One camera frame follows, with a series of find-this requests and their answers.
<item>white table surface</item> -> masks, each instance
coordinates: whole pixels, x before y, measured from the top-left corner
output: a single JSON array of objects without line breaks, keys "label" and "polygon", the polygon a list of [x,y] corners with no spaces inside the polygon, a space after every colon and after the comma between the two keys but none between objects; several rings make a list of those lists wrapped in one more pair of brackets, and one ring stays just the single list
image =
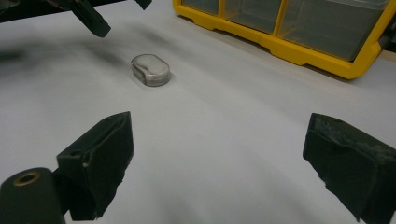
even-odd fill
[{"label": "white table surface", "polygon": [[[356,223],[303,159],[306,129],[316,112],[396,147],[396,63],[345,81],[196,26],[170,0],[97,10],[104,39],[70,12],[0,24],[0,182],[56,169],[91,126],[131,111],[134,158],[95,223]],[[143,53],[170,64],[168,84],[133,77]]]}]

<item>yellow plastic organizer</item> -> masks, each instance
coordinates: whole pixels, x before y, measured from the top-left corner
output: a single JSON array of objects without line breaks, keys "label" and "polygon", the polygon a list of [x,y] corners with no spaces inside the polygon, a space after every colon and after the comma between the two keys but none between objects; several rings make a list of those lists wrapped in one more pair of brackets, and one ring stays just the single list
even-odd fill
[{"label": "yellow plastic organizer", "polygon": [[348,79],[369,69],[396,13],[396,0],[173,0],[173,6],[208,30],[239,35],[276,57]]}]

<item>white tabletop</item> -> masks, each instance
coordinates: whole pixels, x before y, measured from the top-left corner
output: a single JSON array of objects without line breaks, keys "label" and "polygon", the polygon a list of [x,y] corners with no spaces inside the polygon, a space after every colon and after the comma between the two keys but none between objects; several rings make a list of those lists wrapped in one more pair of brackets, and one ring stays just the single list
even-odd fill
[{"label": "white tabletop", "polygon": [[[315,112],[396,147],[396,63],[346,81],[196,26],[170,0],[97,10],[104,39],[71,12],[0,24],[0,182],[56,169],[95,123],[131,111],[134,158],[96,223],[356,223],[303,159],[306,129]],[[169,63],[168,84],[133,76],[144,53]]]}]

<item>yellow storage bin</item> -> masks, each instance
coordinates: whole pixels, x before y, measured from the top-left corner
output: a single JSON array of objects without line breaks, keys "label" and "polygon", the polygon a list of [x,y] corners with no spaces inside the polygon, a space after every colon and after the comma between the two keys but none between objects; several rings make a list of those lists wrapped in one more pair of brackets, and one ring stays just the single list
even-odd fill
[{"label": "yellow storage bin", "polygon": [[173,0],[175,12],[209,30],[251,40],[276,57],[340,77],[362,76],[396,13],[396,0]]}]

